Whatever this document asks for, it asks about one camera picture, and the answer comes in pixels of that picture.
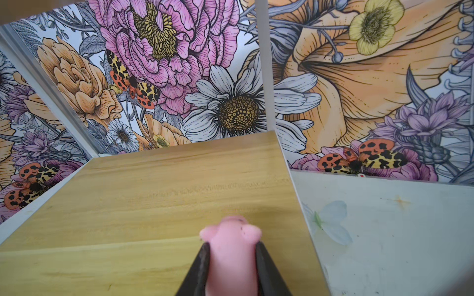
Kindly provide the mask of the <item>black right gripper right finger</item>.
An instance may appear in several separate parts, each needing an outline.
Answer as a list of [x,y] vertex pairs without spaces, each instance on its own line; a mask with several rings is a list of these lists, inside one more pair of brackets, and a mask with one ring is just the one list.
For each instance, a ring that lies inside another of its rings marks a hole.
[[259,296],[292,296],[263,242],[256,244]]

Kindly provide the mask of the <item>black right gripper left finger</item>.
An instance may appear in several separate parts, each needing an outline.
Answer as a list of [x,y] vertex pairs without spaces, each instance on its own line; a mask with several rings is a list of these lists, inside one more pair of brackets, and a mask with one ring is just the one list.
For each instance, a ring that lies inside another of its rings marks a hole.
[[208,242],[205,242],[189,271],[187,272],[176,296],[205,296],[206,284],[209,275],[209,266],[211,262],[211,248]]

